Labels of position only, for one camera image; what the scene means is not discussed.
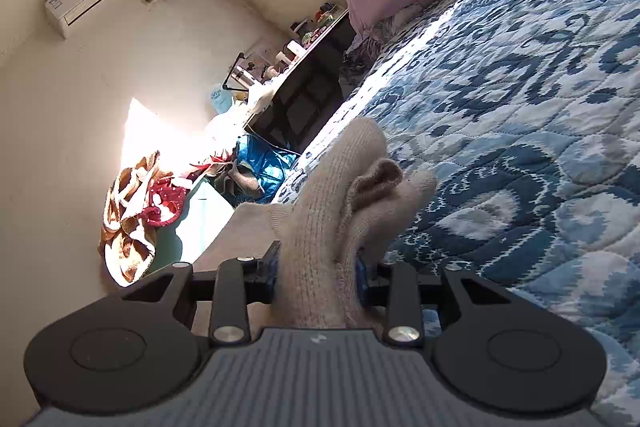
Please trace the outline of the black desk lamp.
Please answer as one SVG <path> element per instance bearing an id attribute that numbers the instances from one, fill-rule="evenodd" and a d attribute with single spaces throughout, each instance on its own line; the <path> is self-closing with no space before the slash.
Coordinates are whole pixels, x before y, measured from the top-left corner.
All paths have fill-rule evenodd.
<path id="1" fill-rule="evenodd" d="M 240 62 L 244 60 L 245 55 L 243 52 L 240 52 L 230 67 L 228 75 L 224 82 L 221 85 L 222 90 L 233 91 L 233 92 L 248 92 L 248 84 L 242 78 L 242 72 L 240 71 Z M 238 84 L 238 87 L 230 86 L 229 82 L 233 81 Z"/>

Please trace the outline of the blue shiny bag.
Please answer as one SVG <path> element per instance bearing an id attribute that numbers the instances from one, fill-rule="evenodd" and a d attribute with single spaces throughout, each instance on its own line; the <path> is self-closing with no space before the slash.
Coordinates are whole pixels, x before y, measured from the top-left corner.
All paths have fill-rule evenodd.
<path id="1" fill-rule="evenodd" d="M 236 165 L 254 176 L 260 194 L 250 196 L 253 202 L 268 204 L 293 171 L 299 155 L 292 150 L 270 145 L 252 134 L 244 134 L 236 143 Z"/>

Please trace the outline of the cluttered dark side desk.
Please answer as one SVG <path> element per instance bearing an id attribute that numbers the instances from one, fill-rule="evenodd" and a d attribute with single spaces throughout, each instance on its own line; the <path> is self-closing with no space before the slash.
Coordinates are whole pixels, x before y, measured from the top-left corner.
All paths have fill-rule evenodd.
<path id="1" fill-rule="evenodd" d="M 226 91 L 221 87 L 218 92 L 245 96 L 247 132 L 275 146 L 303 152 L 346 98 L 338 73 L 343 53 L 354 37 L 348 12 L 338 12 L 282 74 L 260 83 L 242 69 L 240 62 L 248 92 Z"/>

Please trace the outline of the brown white patterned cloth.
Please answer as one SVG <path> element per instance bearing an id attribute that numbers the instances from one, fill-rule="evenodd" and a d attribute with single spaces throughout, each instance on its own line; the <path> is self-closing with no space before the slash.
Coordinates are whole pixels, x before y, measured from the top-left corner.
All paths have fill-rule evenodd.
<path id="1" fill-rule="evenodd" d="M 157 178 L 158 158 L 156 150 L 120 170 L 106 193 L 99 253 L 120 287 L 140 280 L 155 259 L 157 234 L 144 220 L 143 210 L 151 182 Z"/>

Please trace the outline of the blue white patterned quilt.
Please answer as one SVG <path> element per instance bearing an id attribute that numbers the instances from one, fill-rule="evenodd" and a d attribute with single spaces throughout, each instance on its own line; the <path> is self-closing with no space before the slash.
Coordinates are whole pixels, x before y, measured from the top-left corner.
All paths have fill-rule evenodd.
<path id="1" fill-rule="evenodd" d="M 387 258 L 476 272 L 585 327 L 608 357 L 591 414 L 639 421 L 639 0 L 442 0 L 384 46 L 298 158 L 374 119 L 436 195 Z"/>

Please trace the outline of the beige pink knit sweater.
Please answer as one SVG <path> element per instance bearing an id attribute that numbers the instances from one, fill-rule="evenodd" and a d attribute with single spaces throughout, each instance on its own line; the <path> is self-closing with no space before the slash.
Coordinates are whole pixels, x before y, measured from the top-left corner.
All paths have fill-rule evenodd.
<path id="1" fill-rule="evenodd" d="M 274 301 L 250 327 L 382 329 L 382 314 L 359 302 L 356 259 L 376 265 L 436 192 L 435 173 L 405 174 L 387 154 L 378 124 L 354 119 L 292 204 L 244 202 L 195 261 L 212 271 L 237 257 L 262 257 L 280 244 Z"/>

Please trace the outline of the red lace garment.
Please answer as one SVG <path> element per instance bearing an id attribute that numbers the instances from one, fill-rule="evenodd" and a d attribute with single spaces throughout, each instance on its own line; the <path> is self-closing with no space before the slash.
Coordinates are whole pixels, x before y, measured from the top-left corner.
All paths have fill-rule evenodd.
<path id="1" fill-rule="evenodd" d="M 145 192 L 140 218 L 152 228 L 175 223 L 186 207 L 186 199 L 205 178 L 215 179 L 232 166 L 229 157 L 209 155 L 204 161 L 189 164 L 179 173 L 156 174 Z"/>

